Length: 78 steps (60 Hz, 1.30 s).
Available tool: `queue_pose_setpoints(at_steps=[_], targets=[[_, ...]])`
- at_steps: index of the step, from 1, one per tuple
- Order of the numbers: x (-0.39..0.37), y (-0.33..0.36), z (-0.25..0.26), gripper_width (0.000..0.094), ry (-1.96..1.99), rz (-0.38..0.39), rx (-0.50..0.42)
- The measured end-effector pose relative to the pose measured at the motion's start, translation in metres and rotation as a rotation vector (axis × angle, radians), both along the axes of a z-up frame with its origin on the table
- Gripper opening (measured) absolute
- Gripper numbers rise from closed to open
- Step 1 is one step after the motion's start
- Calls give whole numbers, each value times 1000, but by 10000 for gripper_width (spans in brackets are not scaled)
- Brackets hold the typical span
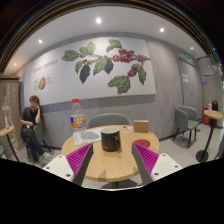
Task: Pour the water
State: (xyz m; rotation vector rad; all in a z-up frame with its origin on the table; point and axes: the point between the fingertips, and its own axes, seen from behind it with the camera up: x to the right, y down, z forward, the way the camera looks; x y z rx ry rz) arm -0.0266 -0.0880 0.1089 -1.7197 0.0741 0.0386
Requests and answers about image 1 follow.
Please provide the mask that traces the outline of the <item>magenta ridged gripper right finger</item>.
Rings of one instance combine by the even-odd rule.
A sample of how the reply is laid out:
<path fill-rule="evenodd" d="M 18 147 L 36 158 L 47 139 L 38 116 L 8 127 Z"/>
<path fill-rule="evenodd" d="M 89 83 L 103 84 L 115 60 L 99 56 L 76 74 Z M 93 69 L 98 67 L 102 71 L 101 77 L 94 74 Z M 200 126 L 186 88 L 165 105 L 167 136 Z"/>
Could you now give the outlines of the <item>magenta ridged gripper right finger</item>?
<path fill-rule="evenodd" d="M 157 154 L 137 143 L 132 144 L 131 152 L 138 166 L 143 185 L 150 184 L 182 169 L 168 154 Z"/>

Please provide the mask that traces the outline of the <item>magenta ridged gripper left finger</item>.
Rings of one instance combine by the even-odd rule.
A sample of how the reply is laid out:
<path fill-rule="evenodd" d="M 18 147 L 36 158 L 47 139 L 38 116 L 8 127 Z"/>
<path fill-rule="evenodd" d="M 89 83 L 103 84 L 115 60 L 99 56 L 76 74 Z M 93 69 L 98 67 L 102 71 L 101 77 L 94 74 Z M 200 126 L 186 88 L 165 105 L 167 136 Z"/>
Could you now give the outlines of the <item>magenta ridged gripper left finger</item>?
<path fill-rule="evenodd" d="M 93 155 L 93 145 L 83 146 L 67 156 L 58 155 L 44 170 L 81 186 Z"/>

